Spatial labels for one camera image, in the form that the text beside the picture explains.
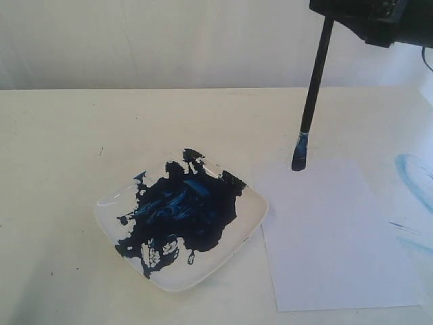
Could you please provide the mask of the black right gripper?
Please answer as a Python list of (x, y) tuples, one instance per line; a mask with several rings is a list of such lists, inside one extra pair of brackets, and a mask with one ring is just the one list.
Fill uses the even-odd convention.
[(317, 0), (309, 9), (354, 32), (367, 44), (432, 46), (432, 2)]

